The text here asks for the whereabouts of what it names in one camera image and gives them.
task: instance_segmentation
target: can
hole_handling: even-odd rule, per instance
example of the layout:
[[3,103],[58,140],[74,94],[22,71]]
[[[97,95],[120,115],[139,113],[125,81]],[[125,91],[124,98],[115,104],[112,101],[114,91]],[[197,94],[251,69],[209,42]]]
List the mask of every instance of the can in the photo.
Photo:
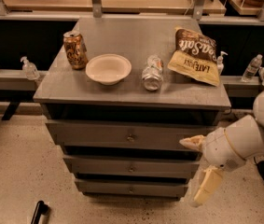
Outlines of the can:
[[147,58],[146,66],[142,72],[144,87],[149,91],[160,89],[163,82],[163,61],[158,55],[151,55]]
[[63,44],[67,60],[75,70],[86,67],[88,59],[86,46],[82,34],[79,31],[70,31],[63,35]]

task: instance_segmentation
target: bowl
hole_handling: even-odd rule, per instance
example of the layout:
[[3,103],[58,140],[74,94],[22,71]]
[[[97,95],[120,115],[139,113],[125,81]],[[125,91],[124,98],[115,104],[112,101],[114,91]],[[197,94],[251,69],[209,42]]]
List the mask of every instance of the bowl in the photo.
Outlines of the bowl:
[[92,58],[86,65],[86,75],[103,85],[114,85],[132,70],[129,60],[116,54],[105,54]]

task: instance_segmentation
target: drawer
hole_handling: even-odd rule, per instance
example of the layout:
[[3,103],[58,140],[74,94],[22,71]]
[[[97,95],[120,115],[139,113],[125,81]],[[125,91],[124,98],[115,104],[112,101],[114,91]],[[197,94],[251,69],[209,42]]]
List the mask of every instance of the drawer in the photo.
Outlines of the drawer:
[[149,182],[124,182],[76,179],[76,187],[83,194],[103,193],[132,196],[155,196],[181,198],[186,195],[188,185]]
[[63,159],[74,174],[183,178],[187,181],[199,167],[198,161],[68,155]]
[[201,126],[80,120],[49,120],[47,127],[57,145],[166,150],[185,149],[179,144],[180,139],[213,130]]

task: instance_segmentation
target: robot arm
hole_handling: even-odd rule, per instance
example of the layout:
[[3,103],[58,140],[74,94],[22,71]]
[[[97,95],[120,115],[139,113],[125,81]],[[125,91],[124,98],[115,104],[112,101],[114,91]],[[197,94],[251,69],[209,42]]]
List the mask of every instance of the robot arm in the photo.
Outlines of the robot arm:
[[209,163],[203,171],[204,179],[193,202],[202,205],[219,186],[223,172],[231,172],[245,165],[249,158],[264,154],[264,92],[254,101],[253,112],[227,128],[218,128],[203,135],[180,140],[180,144],[202,152]]

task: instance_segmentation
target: gray cabinet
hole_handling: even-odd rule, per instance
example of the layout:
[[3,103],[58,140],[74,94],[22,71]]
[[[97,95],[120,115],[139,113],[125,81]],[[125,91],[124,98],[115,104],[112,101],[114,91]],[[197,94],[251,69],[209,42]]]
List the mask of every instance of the gray cabinet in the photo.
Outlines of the gray cabinet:
[[181,198],[201,154],[179,144],[208,134],[230,109],[224,85],[212,87],[164,69],[160,90],[141,83],[146,57],[158,53],[167,64],[174,27],[200,31],[190,18],[171,16],[83,17],[76,24],[91,59],[104,53],[125,56],[131,73],[104,86],[72,70],[61,49],[34,99],[63,160],[84,194],[109,193]]

